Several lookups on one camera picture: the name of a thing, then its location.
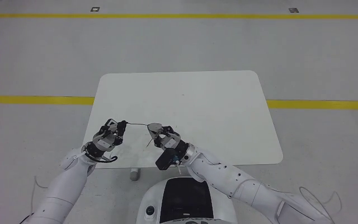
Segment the white table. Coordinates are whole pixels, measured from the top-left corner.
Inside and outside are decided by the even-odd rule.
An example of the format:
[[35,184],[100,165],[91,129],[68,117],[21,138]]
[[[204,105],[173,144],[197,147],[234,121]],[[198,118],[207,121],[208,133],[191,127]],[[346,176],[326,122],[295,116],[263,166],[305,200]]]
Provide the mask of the white table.
[[[257,74],[252,71],[106,74],[83,143],[109,119],[170,125],[185,142],[232,165],[277,164],[282,150]],[[118,160],[97,169],[155,167],[163,152],[146,126],[127,125]]]

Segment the gray floor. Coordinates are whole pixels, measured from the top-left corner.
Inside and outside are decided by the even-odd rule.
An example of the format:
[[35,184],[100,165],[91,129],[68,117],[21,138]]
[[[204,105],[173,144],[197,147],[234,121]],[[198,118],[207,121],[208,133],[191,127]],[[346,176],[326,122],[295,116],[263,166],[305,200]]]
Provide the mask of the gray floor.
[[[356,13],[355,1],[2,0],[0,13]],[[94,96],[106,73],[258,73],[267,99],[357,100],[355,20],[0,19],[0,95]],[[33,176],[48,185],[66,152],[80,147],[90,106],[0,104],[0,222],[30,212]],[[284,153],[277,165],[242,166],[283,191],[306,186],[342,198],[337,223],[358,219],[358,111],[270,110]],[[96,170],[66,223],[134,223],[140,200],[175,169]],[[43,191],[36,190],[35,205]],[[328,206],[338,210],[337,199]],[[240,223],[268,223],[235,202]]]

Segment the yellow floor line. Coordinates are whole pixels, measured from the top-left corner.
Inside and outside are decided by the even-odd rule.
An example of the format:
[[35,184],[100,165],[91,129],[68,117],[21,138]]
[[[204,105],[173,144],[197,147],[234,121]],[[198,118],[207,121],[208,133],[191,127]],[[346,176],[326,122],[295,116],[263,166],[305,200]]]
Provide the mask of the yellow floor line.
[[0,14],[0,18],[233,18],[262,20],[357,20],[358,15],[343,14],[58,14],[24,13]]
[[[95,98],[86,96],[0,96],[0,104],[93,105]],[[358,110],[358,101],[267,100],[272,109]]]
[[93,105],[94,100],[85,96],[0,96],[0,104]]
[[268,108],[358,110],[358,101],[333,100],[266,100]]

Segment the thin wire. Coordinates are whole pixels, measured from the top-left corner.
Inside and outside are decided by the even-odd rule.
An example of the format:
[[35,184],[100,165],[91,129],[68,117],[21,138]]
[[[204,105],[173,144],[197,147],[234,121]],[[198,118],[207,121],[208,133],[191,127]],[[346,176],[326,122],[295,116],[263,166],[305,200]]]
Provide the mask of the thin wire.
[[45,186],[41,186],[38,182],[37,182],[37,179],[36,179],[36,176],[34,176],[34,186],[32,187],[32,193],[31,193],[31,210],[30,210],[30,214],[27,218],[30,218],[32,215],[33,215],[33,205],[34,205],[34,194],[35,194],[35,188],[36,186],[40,187],[40,188],[47,188]]
[[[270,188],[270,189],[273,190],[273,191],[275,191],[275,192],[279,192],[279,193],[292,194],[291,192],[281,192],[281,191],[279,191],[279,190],[275,190],[275,189],[272,189],[272,188]],[[309,194],[311,194],[311,195],[313,196],[313,198],[322,206],[322,208],[324,209],[324,211],[326,212],[326,214],[328,214],[328,216],[326,216],[325,214],[323,214],[319,209],[317,209],[314,205],[312,205],[311,202],[309,202],[309,200],[307,200],[307,198],[306,198],[306,197],[304,196],[304,194],[302,193],[302,189],[306,190]],[[326,201],[326,202],[321,202],[321,201],[319,201],[318,198],[317,198],[312,192],[310,192],[307,188],[305,188],[304,186],[300,186],[300,187],[299,187],[299,191],[300,191],[300,194],[302,195],[302,197],[303,197],[314,209],[316,209],[316,210],[317,210],[321,215],[323,215],[325,218],[327,218],[328,220],[330,220],[330,221],[332,222],[332,224],[336,224],[336,223],[334,222],[334,220],[332,219],[331,215],[328,213],[328,211],[326,210],[326,208],[325,208],[324,205],[323,205],[323,204],[327,204],[328,202],[330,202],[330,201],[332,200],[334,194],[337,194],[338,200],[340,201],[340,210],[338,210],[338,212],[336,212],[336,214],[339,213],[339,212],[342,210],[342,200],[341,200],[341,197],[339,196],[339,194],[338,194],[336,191],[334,191],[334,192],[332,193],[331,197],[330,197],[329,200]]]
[[[331,215],[328,213],[328,211],[327,211],[326,208],[324,207],[324,205],[318,200],[318,198],[317,198],[314,194],[312,194],[312,192],[310,192],[310,191],[309,191],[307,188],[305,188],[304,186],[300,186],[298,189],[300,190],[300,193],[301,193],[302,197],[303,197],[313,208],[315,208],[320,214],[322,214],[323,216],[325,216],[325,218],[329,219],[333,224],[336,224],[336,223],[334,222],[334,220],[332,219]],[[308,193],[311,194],[311,196],[313,196],[314,199],[317,200],[317,202],[322,206],[323,210],[326,212],[326,214],[327,214],[328,216],[326,216],[325,214],[323,214],[323,213],[322,213],[320,210],[318,210],[314,205],[312,205],[311,202],[309,202],[309,200],[307,200],[307,198],[306,198],[306,197],[303,195],[303,193],[302,193],[302,189],[306,190]],[[341,208],[342,208],[342,201],[341,201],[340,196],[338,196],[338,198],[339,198],[339,200],[340,200]]]
[[148,125],[149,125],[149,124],[129,123],[129,122],[127,122],[127,124],[132,124],[132,125],[144,125],[144,126],[148,126]]
[[147,148],[147,147],[148,147],[148,145],[152,142],[152,140],[153,140],[153,139],[151,139],[151,140],[148,142],[148,144],[147,144],[146,148]]

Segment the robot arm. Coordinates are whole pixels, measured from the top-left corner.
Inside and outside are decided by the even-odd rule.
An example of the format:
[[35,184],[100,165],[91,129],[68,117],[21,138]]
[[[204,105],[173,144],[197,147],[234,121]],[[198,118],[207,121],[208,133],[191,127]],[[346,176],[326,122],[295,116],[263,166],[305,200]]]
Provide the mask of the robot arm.
[[239,168],[219,161],[210,152],[185,143],[171,127],[152,123],[148,130],[154,145],[164,150],[156,161],[160,170],[184,165],[195,180],[206,181],[229,198],[247,203],[274,224],[331,223],[323,209],[318,210],[318,206],[301,195],[268,188]]
[[59,224],[63,223],[79,198],[87,176],[92,173],[98,162],[113,162],[103,154],[122,144],[126,121],[115,122],[109,119],[100,131],[93,136],[92,142],[82,148],[71,150],[61,163],[65,172],[57,176],[49,185],[46,198],[26,223]]

